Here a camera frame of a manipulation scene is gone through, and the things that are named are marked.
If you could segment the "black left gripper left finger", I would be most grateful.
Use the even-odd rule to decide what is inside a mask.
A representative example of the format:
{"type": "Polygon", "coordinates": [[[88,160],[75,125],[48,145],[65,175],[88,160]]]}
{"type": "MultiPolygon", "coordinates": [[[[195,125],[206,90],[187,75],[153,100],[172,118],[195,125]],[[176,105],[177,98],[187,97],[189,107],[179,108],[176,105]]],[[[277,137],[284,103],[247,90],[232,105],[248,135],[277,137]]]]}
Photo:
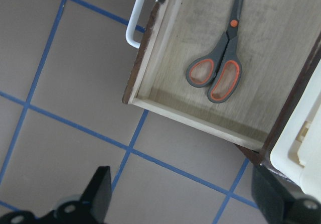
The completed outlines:
{"type": "Polygon", "coordinates": [[[1,216],[1,223],[105,223],[112,197],[109,166],[97,168],[78,200],[67,201],[43,217],[30,211],[13,211],[1,216]]]}

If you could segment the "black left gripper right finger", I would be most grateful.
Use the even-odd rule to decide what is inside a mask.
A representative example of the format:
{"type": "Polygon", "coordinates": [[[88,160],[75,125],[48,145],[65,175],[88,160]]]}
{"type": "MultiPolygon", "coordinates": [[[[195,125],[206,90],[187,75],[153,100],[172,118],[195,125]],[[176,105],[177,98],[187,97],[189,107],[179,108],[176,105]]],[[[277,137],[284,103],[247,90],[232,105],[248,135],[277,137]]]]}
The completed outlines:
{"type": "Polygon", "coordinates": [[[268,223],[320,223],[320,202],[280,178],[265,166],[252,169],[251,195],[268,223]]]}

